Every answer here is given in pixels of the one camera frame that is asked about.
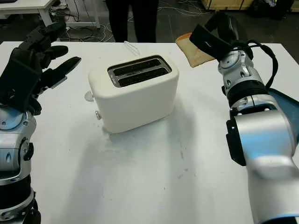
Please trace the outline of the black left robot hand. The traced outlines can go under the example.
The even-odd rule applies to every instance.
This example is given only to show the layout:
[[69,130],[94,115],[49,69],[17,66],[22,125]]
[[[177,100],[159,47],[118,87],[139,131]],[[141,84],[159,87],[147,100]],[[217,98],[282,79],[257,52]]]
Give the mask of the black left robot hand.
[[39,95],[65,81],[81,61],[80,57],[75,56],[55,69],[49,68],[51,61],[68,53],[67,46],[51,45],[65,31],[64,22],[38,26],[12,50],[0,76],[1,104],[33,116],[41,113],[42,107],[37,101]]

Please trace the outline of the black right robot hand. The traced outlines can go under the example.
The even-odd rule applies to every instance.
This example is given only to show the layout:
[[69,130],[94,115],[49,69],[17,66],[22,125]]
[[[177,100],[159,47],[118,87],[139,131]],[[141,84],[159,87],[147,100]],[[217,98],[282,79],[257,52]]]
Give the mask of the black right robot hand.
[[212,32],[217,30],[218,37],[227,43],[247,42],[245,28],[233,16],[217,12],[205,24],[205,28]]

